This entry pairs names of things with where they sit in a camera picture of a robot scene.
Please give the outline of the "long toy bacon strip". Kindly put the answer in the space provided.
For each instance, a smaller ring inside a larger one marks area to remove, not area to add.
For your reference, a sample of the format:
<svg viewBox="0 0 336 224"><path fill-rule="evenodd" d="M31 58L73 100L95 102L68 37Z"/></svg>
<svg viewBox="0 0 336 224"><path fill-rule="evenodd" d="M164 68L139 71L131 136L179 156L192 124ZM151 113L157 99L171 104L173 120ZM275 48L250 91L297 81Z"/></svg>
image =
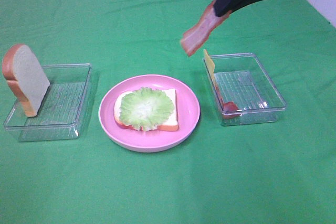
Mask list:
<svg viewBox="0 0 336 224"><path fill-rule="evenodd" d="M185 53L190 57L192 56L209 38L211 32L225 21L230 14L231 10L226 12L223 16L218 17L214 9L215 1L212 1L204 10L199 21L183 33L180 44Z"/></svg>

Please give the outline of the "short toy bacon strip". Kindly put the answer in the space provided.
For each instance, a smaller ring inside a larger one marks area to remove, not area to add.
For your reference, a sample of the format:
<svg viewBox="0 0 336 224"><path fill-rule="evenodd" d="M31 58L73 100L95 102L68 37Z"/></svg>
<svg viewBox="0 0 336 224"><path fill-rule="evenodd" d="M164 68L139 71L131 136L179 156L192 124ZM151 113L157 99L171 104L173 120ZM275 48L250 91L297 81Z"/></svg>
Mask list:
<svg viewBox="0 0 336 224"><path fill-rule="evenodd" d="M224 112L237 111L238 106L234 102L232 102L232 101L225 102L223 100L223 97L221 95L221 91L220 91L220 88L219 88L218 84L215 84L215 88L216 88L216 93L217 93L217 96L218 96L218 99L219 99L221 109ZM225 120L233 119L233 118L238 117L238 116L240 116L240 114L222 114L222 118L225 119Z"/></svg>

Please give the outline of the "yellow toy cheese slice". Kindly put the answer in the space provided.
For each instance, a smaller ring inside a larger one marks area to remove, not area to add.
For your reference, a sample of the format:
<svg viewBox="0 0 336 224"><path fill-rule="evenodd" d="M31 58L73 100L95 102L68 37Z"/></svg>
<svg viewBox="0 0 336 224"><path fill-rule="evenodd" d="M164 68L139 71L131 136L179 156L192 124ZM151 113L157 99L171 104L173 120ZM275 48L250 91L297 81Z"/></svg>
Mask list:
<svg viewBox="0 0 336 224"><path fill-rule="evenodd" d="M211 59L211 57L209 56L206 49L203 50L203 57L204 57L205 65L207 67L211 82L214 85L215 90L218 91L218 84L215 80L215 75L214 75L215 64L213 60Z"/></svg>

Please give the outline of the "clear right plastic tray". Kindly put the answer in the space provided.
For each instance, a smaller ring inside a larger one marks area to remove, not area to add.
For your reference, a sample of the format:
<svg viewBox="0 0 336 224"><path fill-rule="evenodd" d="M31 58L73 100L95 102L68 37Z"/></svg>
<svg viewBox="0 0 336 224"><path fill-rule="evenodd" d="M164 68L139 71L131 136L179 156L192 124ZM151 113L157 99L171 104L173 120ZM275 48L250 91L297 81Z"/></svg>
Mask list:
<svg viewBox="0 0 336 224"><path fill-rule="evenodd" d="M271 123L282 117L287 104L255 54L247 52L209 56L215 64L215 80L223 100L232 101L238 106L238 110L233 112L221 109L203 57L216 113L222 126ZM240 116L225 120L222 114Z"/></svg>

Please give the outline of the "clear plastic tray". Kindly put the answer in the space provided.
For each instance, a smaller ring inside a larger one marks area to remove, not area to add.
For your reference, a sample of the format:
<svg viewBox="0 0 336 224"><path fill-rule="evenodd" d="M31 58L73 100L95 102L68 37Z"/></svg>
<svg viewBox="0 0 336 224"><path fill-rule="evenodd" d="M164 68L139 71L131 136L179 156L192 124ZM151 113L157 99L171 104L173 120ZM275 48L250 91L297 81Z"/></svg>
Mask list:
<svg viewBox="0 0 336 224"><path fill-rule="evenodd" d="M233 112L221 109L203 57L216 113L222 126L271 123L282 117L287 104L255 54L247 52L209 56L215 64L215 80L223 100L232 101L238 106L238 110ZM225 120L222 114L240 116Z"/></svg>
<svg viewBox="0 0 336 224"><path fill-rule="evenodd" d="M85 121L91 91L89 63L45 65L50 86L35 117L16 101L4 129L19 142L76 139Z"/></svg>

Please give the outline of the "green tablecloth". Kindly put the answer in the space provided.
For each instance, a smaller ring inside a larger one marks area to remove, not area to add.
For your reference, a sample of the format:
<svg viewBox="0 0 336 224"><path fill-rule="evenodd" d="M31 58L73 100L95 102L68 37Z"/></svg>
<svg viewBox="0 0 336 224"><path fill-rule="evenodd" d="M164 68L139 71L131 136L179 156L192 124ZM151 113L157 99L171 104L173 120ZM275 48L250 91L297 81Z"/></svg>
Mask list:
<svg viewBox="0 0 336 224"><path fill-rule="evenodd" d="M93 66L88 126L69 141L19 143L1 130L1 223L335 223L335 29L306 0L231 15L204 48L253 52L287 102L275 123L221 126L202 63L182 33L212 0L1 0L1 53ZM157 73L195 92L182 144L128 151L99 104L120 81Z"/></svg>

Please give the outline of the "pink round plate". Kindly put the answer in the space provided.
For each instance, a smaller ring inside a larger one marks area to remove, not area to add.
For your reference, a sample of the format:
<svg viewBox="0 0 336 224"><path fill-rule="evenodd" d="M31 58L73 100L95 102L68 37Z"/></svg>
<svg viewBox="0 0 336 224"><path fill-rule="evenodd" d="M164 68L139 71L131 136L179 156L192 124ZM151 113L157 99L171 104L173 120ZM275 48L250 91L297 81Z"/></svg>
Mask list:
<svg viewBox="0 0 336 224"><path fill-rule="evenodd" d="M113 116L117 97L125 91L140 87L176 90L179 124L177 131L143 132L123 129L117 125ZM111 88L100 103L98 116L103 130L115 143L132 151L151 153L168 150L187 139L198 124L200 112L198 99L189 86L169 76L145 74L128 78Z"/></svg>

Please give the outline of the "clear left plastic tray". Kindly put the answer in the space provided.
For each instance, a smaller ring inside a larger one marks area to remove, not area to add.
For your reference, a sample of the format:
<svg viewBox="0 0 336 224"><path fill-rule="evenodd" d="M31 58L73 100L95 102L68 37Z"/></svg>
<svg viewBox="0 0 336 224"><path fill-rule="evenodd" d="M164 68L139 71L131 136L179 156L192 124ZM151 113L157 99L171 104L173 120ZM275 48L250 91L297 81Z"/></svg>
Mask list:
<svg viewBox="0 0 336 224"><path fill-rule="evenodd" d="M45 65L50 86L35 117L16 101L4 129L19 142L76 139L85 121L91 91L89 63Z"/></svg>

